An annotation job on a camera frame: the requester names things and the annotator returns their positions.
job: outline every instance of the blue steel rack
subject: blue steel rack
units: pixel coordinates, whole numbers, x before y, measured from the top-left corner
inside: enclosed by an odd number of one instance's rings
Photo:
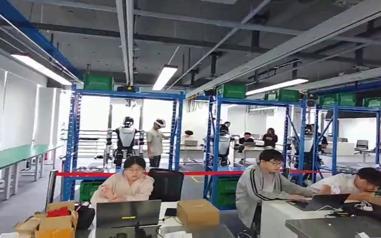
[[[118,91],[102,91],[102,90],[85,90],[77,89],[75,85],[72,86],[69,124],[68,124],[68,137],[66,142],[66,157],[63,162],[63,172],[71,172],[76,169],[78,159],[78,140],[79,140],[79,122],[81,112],[81,99],[82,96],[99,96],[111,98],[125,98],[125,99],[153,99],[173,101],[172,113],[172,127],[170,136],[169,148],[169,169],[179,170],[179,157],[180,157],[180,139],[182,131],[182,114],[183,114],[183,100],[185,95],[183,93],[134,93],[134,92],[118,92]],[[74,199],[75,181],[82,179],[92,179],[90,177],[63,177],[61,187],[61,201]]]
[[[319,138],[321,138],[324,133],[328,130],[330,124],[332,123],[332,165],[331,165],[331,173],[332,175],[335,175],[338,173],[337,167],[336,167],[336,159],[337,159],[337,146],[338,146],[338,113],[339,112],[358,112],[358,113],[375,113],[376,114],[376,144],[375,144],[375,164],[380,164],[380,146],[381,146],[381,108],[368,108],[368,107],[355,107],[355,106],[340,106],[337,102],[334,102],[332,105],[329,106],[319,106],[316,105],[316,112],[315,112],[315,126],[314,126],[314,156],[312,159],[312,170],[317,170],[319,168],[316,168],[316,158],[318,155],[317,150],[317,141]],[[318,130],[318,115],[320,110],[331,110],[332,118],[329,120],[328,124],[324,127],[323,131],[318,135],[316,131]],[[316,182],[316,176],[313,176],[313,182]]]
[[[284,102],[284,101],[267,101],[267,100],[248,100],[248,99],[233,99],[233,98],[223,98],[219,95],[211,96],[208,98],[208,127],[206,132],[205,140],[205,155],[204,155],[204,169],[205,171],[235,171],[243,170],[242,167],[219,167],[218,166],[218,155],[219,155],[219,130],[220,130],[220,118],[221,118],[221,105],[222,104],[236,104],[236,105],[252,105],[252,106],[274,106],[274,107],[284,107],[286,108],[286,119],[284,121],[284,138],[283,138],[283,168],[286,168],[287,160],[287,137],[288,137],[288,126],[289,122],[294,130],[295,137],[299,143],[299,151],[304,151],[304,131],[306,124],[306,98],[304,97],[300,102]],[[294,127],[291,117],[289,115],[289,106],[294,105],[301,108],[301,128],[300,136],[297,136],[297,130]],[[211,135],[214,135],[213,148],[211,151]],[[213,158],[213,166],[209,165],[210,159]],[[304,153],[299,153],[299,170],[303,169],[304,164]],[[234,210],[236,206],[221,206],[217,204],[217,182],[219,176],[204,176],[204,191],[203,197],[208,199],[214,206],[220,210]],[[298,183],[302,184],[303,175],[300,174],[298,177]]]

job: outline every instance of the green workbench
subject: green workbench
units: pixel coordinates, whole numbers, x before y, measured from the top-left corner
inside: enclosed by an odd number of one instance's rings
[[[11,195],[17,194],[18,190],[18,181],[20,171],[18,164],[22,161],[29,160],[30,167],[32,165],[33,158],[36,158],[35,168],[34,168],[34,181],[38,178],[43,177],[43,168],[44,168],[44,154],[54,151],[52,153],[53,166],[55,167],[55,154],[56,149],[62,145],[45,145],[45,144],[29,144],[22,145],[6,150],[0,151],[0,170],[3,170],[3,191],[4,199],[7,200]]]

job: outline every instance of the woman with glasses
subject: woman with glasses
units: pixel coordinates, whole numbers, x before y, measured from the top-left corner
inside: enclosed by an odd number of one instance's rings
[[[124,171],[110,176],[91,198],[91,203],[148,200],[154,179],[144,174],[145,160],[141,156],[129,156]]]

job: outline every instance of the green tabletop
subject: green tabletop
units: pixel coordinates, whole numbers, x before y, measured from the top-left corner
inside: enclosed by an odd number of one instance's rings
[[[22,145],[0,151],[0,170],[18,163],[23,160],[27,160],[38,155],[49,152],[61,145],[49,145],[49,144],[37,144],[37,145]]]

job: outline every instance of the fluorescent light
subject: fluorescent light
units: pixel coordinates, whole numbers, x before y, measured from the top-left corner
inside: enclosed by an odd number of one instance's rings
[[[161,70],[152,90],[161,90],[178,70],[177,66],[165,65]]]
[[[305,83],[307,81],[308,80],[304,79],[304,78],[293,79],[293,80],[290,80],[287,82],[283,82],[283,83],[275,84],[272,86],[268,86],[268,87],[259,88],[259,89],[249,91],[246,93],[246,96],[256,94],[256,93],[263,93],[263,92],[271,91],[271,90],[278,89],[278,88],[285,88],[285,87],[293,86],[296,84]]]
[[[33,69],[39,71],[40,73],[44,74],[45,76],[47,76],[53,80],[56,80],[57,82],[59,82],[63,85],[72,85],[71,82],[64,79],[59,74],[57,74],[57,73],[51,71],[50,69],[46,68],[45,66],[43,66],[39,62],[35,61],[34,59],[29,57],[28,55],[11,54],[11,56],[16,58],[17,60],[23,62],[24,64],[32,67]]]
[[[275,109],[275,107],[253,108],[253,109],[250,109],[249,111],[253,112],[253,111],[261,111],[261,110],[269,110],[269,109]]]

